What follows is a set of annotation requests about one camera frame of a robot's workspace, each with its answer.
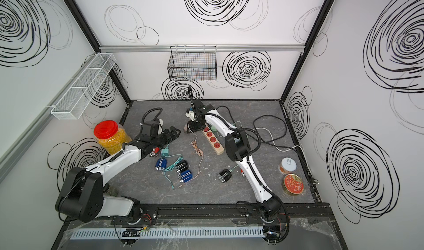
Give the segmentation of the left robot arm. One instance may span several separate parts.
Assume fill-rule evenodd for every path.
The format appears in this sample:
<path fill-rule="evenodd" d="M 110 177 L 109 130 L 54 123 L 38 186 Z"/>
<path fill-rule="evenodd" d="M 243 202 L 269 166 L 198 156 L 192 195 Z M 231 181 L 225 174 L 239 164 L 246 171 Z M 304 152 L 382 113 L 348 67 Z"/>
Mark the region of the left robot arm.
<path fill-rule="evenodd" d="M 105 195 L 104 187 L 118 173 L 149 156 L 154 148 L 166 147 L 180 134 L 181 130 L 173 126 L 159 134 L 139 134 L 135 140 L 124 143 L 116 154 L 86 168 L 71 169 L 60 190 L 55 210 L 82 222 L 121 217 L 128 223 L 138 223 L 142 217 L 140 201 Z"/>

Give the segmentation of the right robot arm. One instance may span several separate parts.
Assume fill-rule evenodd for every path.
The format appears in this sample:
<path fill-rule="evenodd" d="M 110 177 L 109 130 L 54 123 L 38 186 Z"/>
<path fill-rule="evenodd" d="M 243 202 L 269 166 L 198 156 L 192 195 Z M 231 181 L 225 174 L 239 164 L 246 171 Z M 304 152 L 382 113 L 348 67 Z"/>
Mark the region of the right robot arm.
<path fill-rule="evenodd" d="M 255 165 L 252 154 L 259 150 L 261 144 L 258 143 L 252 148 L 246 134 L 248 131 L 252 133 L 254 131 L 230 124 L 217 109 L 210 104 L 203 104 L 199 99 L 191 100 L 191 106 L 186 110 L 186 117 L 189 118 L 187 123 L 189 132 L 203 130 L 207 125 L 211 125 L 224 136 L 226 154 L 244 172 L 254 191 L 261 217 L 267 222 L 273 221 L 282 209 L 282 202 L 270 190 Z"/>

